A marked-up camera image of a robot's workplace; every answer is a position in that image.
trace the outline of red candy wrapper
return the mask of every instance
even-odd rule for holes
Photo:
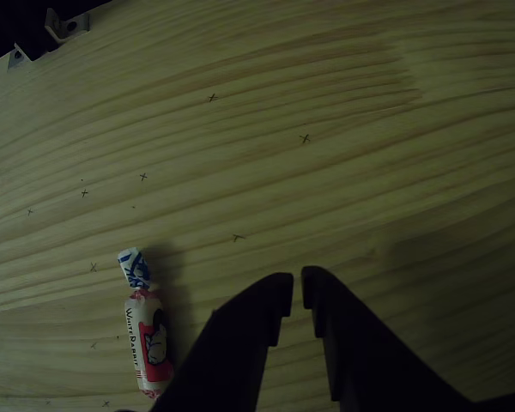
[[[124,303],[131,356],[139,389],[157,398],[173,378],[173,367],[166,357],[166,326],[161,301],[149,292],[147,263],[136,248],[118,254],[128,283],[135,289]]]

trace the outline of wood grain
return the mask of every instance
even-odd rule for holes
[[[242,288],[318,264],[464,395],[515,391],[515,1],[92,17],[37,62],[0,59],[0,411],[148,409],[130,246],[180,358]],[[258,409],[336,410],[299,280]]]

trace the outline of blue and white wrapper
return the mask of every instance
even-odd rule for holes
[[[151,287],[151,274],[147,262],[136,247],[131,247],[118,254],[118,262],[126,276],[131,288],[149,289]]]

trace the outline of dark background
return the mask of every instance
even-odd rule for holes
[[[110,0],[0,0],[0,3],[9,3],[10,7],[15,10],[17,4],[29,5],[32,15],[27,18],[41,21],[44,26],[45,11],[48,7],[54,9],[61,20],[68,20],[75,15],[79,15],[85,11],[93,9]],[[0,24],[0,57],[10,52],[14,48],[14,41],[8,35]]]

